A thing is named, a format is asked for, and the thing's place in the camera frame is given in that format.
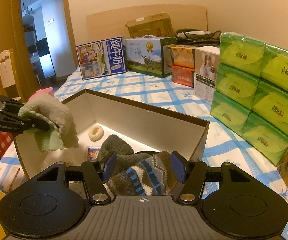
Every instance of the green tissue pack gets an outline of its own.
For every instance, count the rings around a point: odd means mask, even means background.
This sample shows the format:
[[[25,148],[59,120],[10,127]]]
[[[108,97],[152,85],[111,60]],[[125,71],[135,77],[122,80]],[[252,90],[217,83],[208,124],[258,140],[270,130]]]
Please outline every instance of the green tissue pack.
[[[219,62],[260,76],[265,44],[237,33],[222,33]]]
[[[260,75],[288,91],[288,51],[266,44]]]
[[[215,91],[210,115],[221,121],[238,135],[242,135],[250,110]]]
[[[249,115],[242,138],[275,166],[288,147],[288,136],[255,113]]]
[[[251,109],[288,135],[288,92],[260,81]]]
[[[252,107],[258,84],[259,79],[253,75],[223,63],[218,65],[215,89],[248,109]]]

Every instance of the bed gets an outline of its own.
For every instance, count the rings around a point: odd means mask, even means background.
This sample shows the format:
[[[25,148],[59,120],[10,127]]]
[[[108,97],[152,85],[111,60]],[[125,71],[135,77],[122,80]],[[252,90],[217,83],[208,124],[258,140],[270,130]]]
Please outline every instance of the bed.
[[[135,72],[83,81],[77,69],[57,90],[60,100],[82,89],[91,89],[163,107],[210,121],[203,161],[220,167],[231,162],[281,195],[288,203],[288,188],[274,167],[261,153],[221,122],[209,115],[210,105],[193,95],[193,89],[164,79]],[[0,161],[0,189],[9,192],[26,181],[14,147],[11,144]],[[218,183],[207,182],[203,197],[218,189]],[[288,239],[288,223],[282,234]]]

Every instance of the open box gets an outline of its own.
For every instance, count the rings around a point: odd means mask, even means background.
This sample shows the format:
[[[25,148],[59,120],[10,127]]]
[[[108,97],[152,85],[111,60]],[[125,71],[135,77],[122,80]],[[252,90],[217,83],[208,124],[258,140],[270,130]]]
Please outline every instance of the open box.
[[[62,103],[73,115],[80,147],[42,153],[32,135],[18,135],[15,147],[28,179],[52,164],[45,163],[50,154],[57,155],[53,162],[66,161],[65,155],[71,154],[73,165],[80,165],[86,161],[86,147],[100,147],[110,134],[125,140],[134,152],[178,151],[186,160],[199,160],[203,155],[209,127],[209,122],[203,119],[87,89]],[[101,125],[105,132],[97,142],[88,138],[94,124]]]

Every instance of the pink cup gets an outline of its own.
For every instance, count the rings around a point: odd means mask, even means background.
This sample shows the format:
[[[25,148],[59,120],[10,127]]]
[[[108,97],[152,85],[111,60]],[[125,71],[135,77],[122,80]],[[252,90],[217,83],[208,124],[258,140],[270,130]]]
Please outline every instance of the pink cup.
[[[46,93],[46,94],[49,94],[50,96],[54,97],[53,88],[45,88],[45,89],[40,89],[40,90],[36,91],[35,94],[33,94],[33,95],[29,98],[29,100],[31,100],[32,98],[34,98],[36,95],[42,94],[42,93]]]

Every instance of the metal screw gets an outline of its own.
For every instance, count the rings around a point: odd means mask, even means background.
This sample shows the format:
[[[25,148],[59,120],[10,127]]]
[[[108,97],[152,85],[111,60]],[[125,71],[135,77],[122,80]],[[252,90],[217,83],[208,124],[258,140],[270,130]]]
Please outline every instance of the metal screw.
[[[195,196],[190,193],[181,194],[180,199],[183,201],[193,201]]]
[[[98,193],[92,196],[92,199],[98,202],[103,202],[105,200],[107,200],[108,196],[106,194],[103,193]]]

